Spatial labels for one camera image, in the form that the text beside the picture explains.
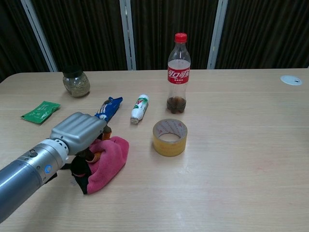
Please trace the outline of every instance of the packing tape roll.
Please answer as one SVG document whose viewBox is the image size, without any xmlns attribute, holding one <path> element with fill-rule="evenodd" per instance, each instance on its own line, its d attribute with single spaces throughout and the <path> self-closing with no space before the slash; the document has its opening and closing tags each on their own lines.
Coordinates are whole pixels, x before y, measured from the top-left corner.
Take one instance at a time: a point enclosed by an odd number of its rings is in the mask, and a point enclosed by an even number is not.
<svg viewBox="0 0 309 232">
<path fill-rule="evenodd" d="M 160 139 L 162 134 L 176 134 L 179 139 L 176 141 L 165 141 Z M 173 157 L 182 153 L 187 141 L 188 129 L 186 125 L 176 119 L 164 119 L 157 122 L 153 128 L 154 149 L 162 156 Z"/>
</svg>

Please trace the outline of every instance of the green packet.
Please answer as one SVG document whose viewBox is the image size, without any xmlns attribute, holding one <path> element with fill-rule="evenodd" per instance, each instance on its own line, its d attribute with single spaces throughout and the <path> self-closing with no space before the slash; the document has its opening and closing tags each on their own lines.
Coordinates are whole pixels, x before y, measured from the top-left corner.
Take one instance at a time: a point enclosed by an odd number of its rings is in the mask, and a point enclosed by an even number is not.
<svg viewBox="0 0 309 232">
<path fill-rule="evenodd" d="M 22 119 L 34 122 L 34 123 L 42 123 L 44 122 L 53 112 L 58 109 L 60 104 L 52 103 L 48 101 L 43 101 L 37 108 L 22 115 Z"/>
</svg>

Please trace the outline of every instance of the pink cloth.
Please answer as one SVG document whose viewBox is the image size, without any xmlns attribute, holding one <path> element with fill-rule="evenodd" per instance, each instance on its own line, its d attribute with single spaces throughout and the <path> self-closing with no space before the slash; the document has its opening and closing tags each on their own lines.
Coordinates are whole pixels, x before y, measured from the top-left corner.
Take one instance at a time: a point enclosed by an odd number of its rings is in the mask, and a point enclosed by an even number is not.
<svg viewBox="0 0 309 232">
<path fill-rule="evenodd" d="M 102 152 L 97 162 L 88 164 L 92 175 L 88 178 L 87 193 L 91 194 L 103 188 L 125 165 L 129 143 L 114 136 L 109 140 L 95 140 L 89 149 L 92 153 Z"/>
</svg>

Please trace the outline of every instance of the brown liquid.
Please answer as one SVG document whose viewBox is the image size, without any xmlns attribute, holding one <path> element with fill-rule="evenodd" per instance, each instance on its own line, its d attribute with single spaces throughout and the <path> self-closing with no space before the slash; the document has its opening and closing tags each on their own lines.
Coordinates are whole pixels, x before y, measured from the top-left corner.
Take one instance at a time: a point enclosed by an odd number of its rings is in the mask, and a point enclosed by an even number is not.
<svg viewBox="0 0 309 232">
<path fill-rule="evenodd" d="M 177 112 L 182 113 L 185 109 L 186 103 L 187 101 L 181 97 L 173 97 L 168 99 L 166 106 L 172 112 L 172 114 Z"/>
</svg>

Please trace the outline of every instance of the metal cylinder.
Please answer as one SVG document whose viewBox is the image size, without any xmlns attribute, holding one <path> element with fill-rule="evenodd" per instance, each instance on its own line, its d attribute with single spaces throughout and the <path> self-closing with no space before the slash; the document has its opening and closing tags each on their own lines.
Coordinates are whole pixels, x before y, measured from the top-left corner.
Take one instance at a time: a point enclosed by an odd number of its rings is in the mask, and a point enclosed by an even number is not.
<svg viewBox="0 0 309 232">
<path fill-rule="evenodd" d="M 21 160 L 15 160 L 0 170 L 0 223 L 38 190 L 42 183 L 37 170 Z"/>
</svg>

